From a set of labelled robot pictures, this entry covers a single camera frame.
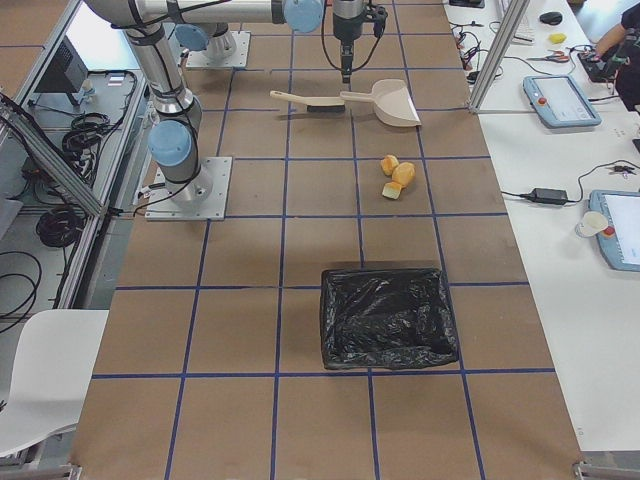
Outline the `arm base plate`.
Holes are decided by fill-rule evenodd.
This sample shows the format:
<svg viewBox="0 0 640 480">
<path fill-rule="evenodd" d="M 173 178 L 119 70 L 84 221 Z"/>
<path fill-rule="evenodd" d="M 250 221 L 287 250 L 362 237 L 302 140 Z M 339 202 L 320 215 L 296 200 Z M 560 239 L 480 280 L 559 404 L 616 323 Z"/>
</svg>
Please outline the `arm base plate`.
<svg viewBox="0 0 640 480">
<path fill-rule="evenodd" d="M 201 159 L 199 175 L 172 198 L 170 195 L 181 185 L 166 182 L 164 173 L 157 167 L 154 180 L 164 186 L 150 192 L 151 206 L 145 209 L 145 218 L 149 221 L 224 220 L 232 164 L 232 157 Z"/>
<path fill-rule="evenodd" d="M 245 69 L 249 56 L 251 33 L 227 31 L 212 37 L 203 51 L 190 51 L 186 68 L 191 70 Z"/>
</svg>

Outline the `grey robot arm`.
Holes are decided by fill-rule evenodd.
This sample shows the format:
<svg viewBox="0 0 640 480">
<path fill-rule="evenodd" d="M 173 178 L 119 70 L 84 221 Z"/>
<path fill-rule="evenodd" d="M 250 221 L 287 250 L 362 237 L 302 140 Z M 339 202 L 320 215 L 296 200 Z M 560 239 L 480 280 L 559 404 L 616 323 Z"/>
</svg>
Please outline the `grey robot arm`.
<svg viewBox="0 0 640 480">
<path fill-rule="evenodd" d="M 175 35 L 183 48 L 190 52 L 200 52 L 211 60 L 221 60 L 236 50 L 236 43 L 227 23 L 178 24 Z"/>
<path fill-rule="evenodd" d="M 127 41 L 148 81 L 154 107 L 162 117 L 188 119 L 196 98 L 185 86 L 179 68 L 170 63 L 171 49 L 164 24 L 207 30 L 225 35 L 228 23 L 286 24 L 293 31 L 309 33 L 325 22 L 324 1 L 89 1 L 88 7 L 111 27 L 125 32 Z M 336 69 L 347 83 L 357 71 L 354 46 L 363 25 L 373 25 L 381 39 L 387 12 L 370 1 L 333 1 L 333 33 L 340 42 Z"/>
</svg>

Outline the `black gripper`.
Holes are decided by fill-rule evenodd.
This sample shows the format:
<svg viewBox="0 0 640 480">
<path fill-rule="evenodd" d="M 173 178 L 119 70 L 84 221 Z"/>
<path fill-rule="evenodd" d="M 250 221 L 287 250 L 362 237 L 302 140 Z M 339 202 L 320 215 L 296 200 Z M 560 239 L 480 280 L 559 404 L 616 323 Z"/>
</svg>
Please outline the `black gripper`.
<svg viewBox="0 0 640 480">
<path fill-rule="evenodd" d="M 354 45 L 352 43 L 340 44 L 340 72 L 342 83 L 349 83 L 349 75 L 353 71 Z"/>
</svg>

